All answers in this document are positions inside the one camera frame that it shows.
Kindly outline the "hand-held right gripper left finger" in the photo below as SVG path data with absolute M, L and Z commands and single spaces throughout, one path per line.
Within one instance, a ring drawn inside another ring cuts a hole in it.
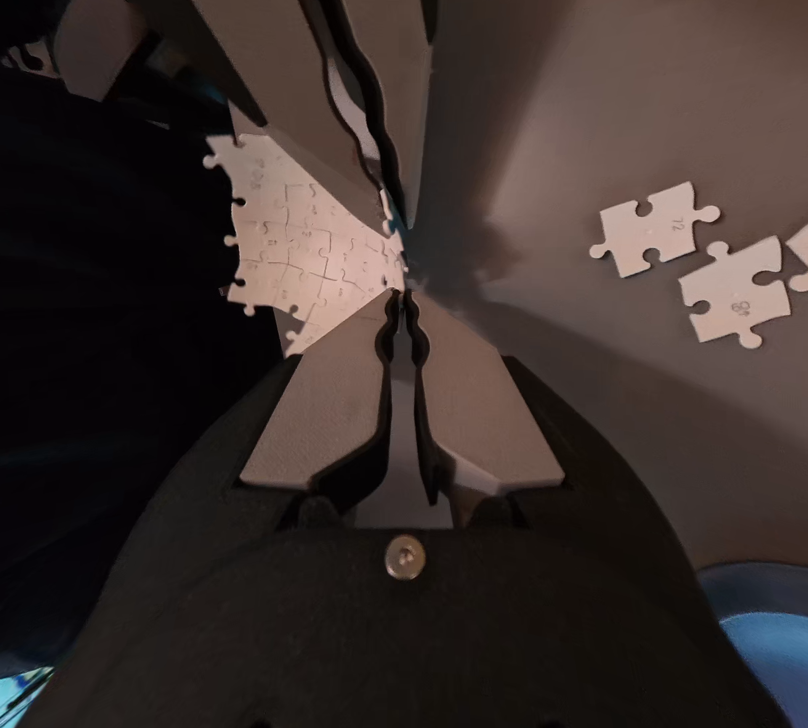
M 389 464 L 400 297 L 385 290 L 299 356 L 241 483 L 323 496 L 340 514 L 379 487 Z

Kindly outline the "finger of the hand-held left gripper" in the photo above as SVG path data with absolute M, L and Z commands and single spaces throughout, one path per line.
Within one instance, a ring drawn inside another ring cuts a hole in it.
M 374 136 L 389 192 L 407 228 L 422 178 L 432 47 L 422 0 L 340 0 L 361 65 L 372 79 Z
M 357 218 L 384 218 L 378 183 L 332 108 L 298 0 L 191 0 L 266 119 L 263 129 Z

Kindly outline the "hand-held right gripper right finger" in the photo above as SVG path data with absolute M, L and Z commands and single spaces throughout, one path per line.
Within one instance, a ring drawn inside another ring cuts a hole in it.
M 554 452 L 500 352 L 425 293 L 409 291 L 414 421 L 429 503 L 464 528 L 479 504 L 560 486 Z

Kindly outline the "partly built puzzle ball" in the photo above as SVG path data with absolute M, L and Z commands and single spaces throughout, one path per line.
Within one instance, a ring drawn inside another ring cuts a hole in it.
M 207 137 L 207 169 L 230 180 L 239 264 L 227 299 L 246 315 L 272 307 L 301 322 L 281 333 L 284 355 L 311 344 L 390 289 L 404 291 L 399 233 L 378 233 L 350 213 L 265 135 Z

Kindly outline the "person's dark-clothed torso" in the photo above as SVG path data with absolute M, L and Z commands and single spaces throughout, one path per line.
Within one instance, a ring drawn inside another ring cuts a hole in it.
M 204 138 L 2 68 L 2 676 L 58 662 L 176 462 L 282 358 Z

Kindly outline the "blue bowl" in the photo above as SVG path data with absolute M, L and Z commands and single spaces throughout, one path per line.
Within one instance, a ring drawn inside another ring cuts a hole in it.
M 722 630 L 781 706 L 807 726 L 807 568 L 789 563 L 721 563 L 698 572 Z

